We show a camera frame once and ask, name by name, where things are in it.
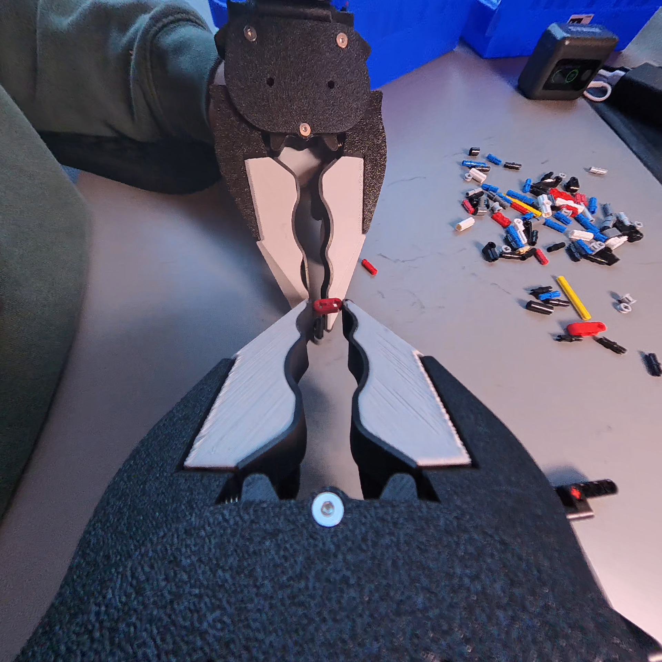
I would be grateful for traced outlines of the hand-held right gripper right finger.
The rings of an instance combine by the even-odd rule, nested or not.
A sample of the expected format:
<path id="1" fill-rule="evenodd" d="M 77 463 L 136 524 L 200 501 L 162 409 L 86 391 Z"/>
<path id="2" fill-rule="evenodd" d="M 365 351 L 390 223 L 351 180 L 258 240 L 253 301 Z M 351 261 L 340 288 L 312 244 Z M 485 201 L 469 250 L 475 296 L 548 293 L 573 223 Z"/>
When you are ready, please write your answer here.
<path id="1" fill-rule="evenodd" d="M 405 474 L 415 496 L 431 499 L 424 471 L 470 467 L 471 456 L 423 355 L 350 300 L 343 302 L 342 327 L 357 382 L 350 448 L 363 498 L 378 499 L 393 475 Z"/>

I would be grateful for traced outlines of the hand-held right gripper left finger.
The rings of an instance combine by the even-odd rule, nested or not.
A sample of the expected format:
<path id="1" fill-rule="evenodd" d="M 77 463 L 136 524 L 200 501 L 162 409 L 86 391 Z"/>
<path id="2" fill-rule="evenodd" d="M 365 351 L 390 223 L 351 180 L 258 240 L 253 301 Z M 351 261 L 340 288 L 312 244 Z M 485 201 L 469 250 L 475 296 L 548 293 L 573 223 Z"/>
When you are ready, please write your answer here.
<path id="1" fill-rule="evenodd" d="M 306 300 L 234 355 L 185 468 L 230 472 L 241 481 L 264 474 L 280 498 L 296 498 L 307 448 L 299 382 L 309 367 L 311 326 Z"/>

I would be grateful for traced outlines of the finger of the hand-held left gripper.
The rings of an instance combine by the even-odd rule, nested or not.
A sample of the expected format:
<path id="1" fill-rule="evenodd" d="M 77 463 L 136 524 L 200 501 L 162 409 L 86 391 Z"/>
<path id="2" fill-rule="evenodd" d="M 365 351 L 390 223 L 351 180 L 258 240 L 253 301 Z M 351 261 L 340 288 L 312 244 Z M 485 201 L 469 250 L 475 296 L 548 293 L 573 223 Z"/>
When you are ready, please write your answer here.
<path id="1" fill-rule="evenodd" d="M 320 173 L 314 212 L 312 295 L 315 299 L 344 299 L 365 242 L 363 232 L 363 173 L 361 156 L 342 156 Z"/>
<path id="2" fill-rule="evenodd" d="M 294 219 L 300 186 L 294 172 L 270 157 L 245 161 L 258 223 L 257 245 L 290 306 L 309 298 L 307 264 Z"/>

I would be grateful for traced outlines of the brick vehicle model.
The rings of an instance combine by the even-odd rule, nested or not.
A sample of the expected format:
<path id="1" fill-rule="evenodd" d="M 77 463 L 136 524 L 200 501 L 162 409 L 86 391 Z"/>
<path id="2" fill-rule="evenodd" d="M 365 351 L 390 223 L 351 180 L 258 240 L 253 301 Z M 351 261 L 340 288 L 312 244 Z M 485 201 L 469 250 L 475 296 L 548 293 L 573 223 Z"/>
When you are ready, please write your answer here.
<path id="1" fill-rule="evenodd" d="M 561 500 L 566 518 L 570 521 L 593 518 L 594 512 L 590 500 L 618 493 L 618 486 L 609 479 L 565 484 L 554 489 Z"/>

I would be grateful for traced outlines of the person's left forearm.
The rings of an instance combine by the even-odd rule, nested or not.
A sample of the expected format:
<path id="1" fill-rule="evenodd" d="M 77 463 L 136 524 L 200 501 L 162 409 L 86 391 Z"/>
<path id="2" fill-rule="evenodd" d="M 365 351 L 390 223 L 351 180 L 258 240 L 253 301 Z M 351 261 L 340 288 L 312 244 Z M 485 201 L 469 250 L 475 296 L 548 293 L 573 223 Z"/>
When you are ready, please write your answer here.
<path id="1" fill-rule="evenodd" d="M 1 2 L 1 87 L 39 132 L 211 143 L 219 63 L 185 1 Z"/>

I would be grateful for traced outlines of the grey desk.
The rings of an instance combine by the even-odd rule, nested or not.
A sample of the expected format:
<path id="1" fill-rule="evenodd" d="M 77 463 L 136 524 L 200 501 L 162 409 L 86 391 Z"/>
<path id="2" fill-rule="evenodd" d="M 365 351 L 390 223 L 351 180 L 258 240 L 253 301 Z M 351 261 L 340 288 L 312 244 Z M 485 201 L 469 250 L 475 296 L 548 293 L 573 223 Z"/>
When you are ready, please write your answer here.
<path id="1" fill-rule="evenodd" d="M 221 361 L 113 478 L 16 661 L 660 661 L 534 460 L 434 358 L 471 466 L 282 499 L 181 461 Z"/>

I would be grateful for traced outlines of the black desk divider strip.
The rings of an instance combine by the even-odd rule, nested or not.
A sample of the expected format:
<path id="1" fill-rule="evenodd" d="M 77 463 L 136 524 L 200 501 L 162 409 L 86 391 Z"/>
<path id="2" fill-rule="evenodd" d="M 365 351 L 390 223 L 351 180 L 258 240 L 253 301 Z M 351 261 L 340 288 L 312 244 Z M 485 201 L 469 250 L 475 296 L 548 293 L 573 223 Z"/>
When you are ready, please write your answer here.
<path id="1" fill-rule="evenodd" d="M 611 104 L 588 102 L 637 159 L 661 182 L 661 129 L 637 117 L 629 117 Z"/>

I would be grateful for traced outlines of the black and blue pins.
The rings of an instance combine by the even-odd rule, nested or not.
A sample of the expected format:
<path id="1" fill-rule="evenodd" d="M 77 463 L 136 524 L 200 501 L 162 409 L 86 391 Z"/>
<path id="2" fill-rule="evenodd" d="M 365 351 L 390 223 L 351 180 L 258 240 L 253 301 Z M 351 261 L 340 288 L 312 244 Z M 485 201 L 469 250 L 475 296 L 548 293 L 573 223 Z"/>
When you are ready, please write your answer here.
<path id="1" fill-rule="evenodd" d="M 537 301 L 545 301 L 556 308 L 569 308 L 570 302 L 561 296 L 561 292 L 551 286 L 537 287 L 529 291 L 530 296 Z"/>

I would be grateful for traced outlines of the yellow brick axle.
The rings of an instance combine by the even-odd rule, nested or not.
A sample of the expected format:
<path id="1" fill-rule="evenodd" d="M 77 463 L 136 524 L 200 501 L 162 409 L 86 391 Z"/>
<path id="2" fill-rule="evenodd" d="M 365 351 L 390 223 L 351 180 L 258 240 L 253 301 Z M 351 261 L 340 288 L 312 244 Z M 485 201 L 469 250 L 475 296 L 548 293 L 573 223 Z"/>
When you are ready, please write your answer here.
<path id="1" fill-rule="evenodd" d="M 574 308 L 575 312 L 578 314 L 579 318 L 582 319 L 582 321 L 589 321 L 592 319 L 591 313 L 588 311 L 586 308 L 585 304 L 582 302 L 578 294 L 575 292 L 573 287 L 570 285 L 570 283 L 567 281 L 567 279 L 563 276 L 556 276 L 555 280 L 566 296 L 566 299 L 568 302 L 570 302 L 571 306 Z"/>

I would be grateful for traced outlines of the pile of small brick pieces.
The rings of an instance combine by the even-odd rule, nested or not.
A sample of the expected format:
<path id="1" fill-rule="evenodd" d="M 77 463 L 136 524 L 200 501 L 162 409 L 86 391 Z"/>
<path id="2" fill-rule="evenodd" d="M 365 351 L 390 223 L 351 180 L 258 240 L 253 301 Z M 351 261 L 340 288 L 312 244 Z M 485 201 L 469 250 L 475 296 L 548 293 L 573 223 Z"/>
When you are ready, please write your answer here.
<path id="1" fill-rule="evenodd" d="M 586 196 L 575 176 L 549 171 L 537 181 L 526 178 L 519 190 L 501 190 L 487 181 L 492 169 L 518 172 L 522 164 L 493 153 L 477 160 L 480 154 L 479 147 L 472 147 L 461 161 L 464 181 L 474 185 L 465 192 L 461 206 L 475 221 L 491 219 L 500 227 L 500 241 L 492 241 L 501 251 L 499 260 L 534 259 L 547 265 L 551 253 L 565 252 L 574 262 L 613 266 L 620 260 L 622 246 L 642 241 L 641 222 L 614 211 L 610 203 Z"/>

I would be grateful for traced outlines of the black power adapter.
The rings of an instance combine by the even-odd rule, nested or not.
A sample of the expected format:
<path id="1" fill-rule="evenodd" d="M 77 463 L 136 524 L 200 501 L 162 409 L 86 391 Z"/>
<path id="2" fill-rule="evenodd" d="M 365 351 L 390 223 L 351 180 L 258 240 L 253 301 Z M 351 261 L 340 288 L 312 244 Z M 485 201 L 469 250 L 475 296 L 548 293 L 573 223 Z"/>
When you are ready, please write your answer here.
<path id="1" fill-rule="evenodd" d="M 624 74 L 610 98 L 623 113 L 661 124 L 661 66 L 642 63 Z"/>

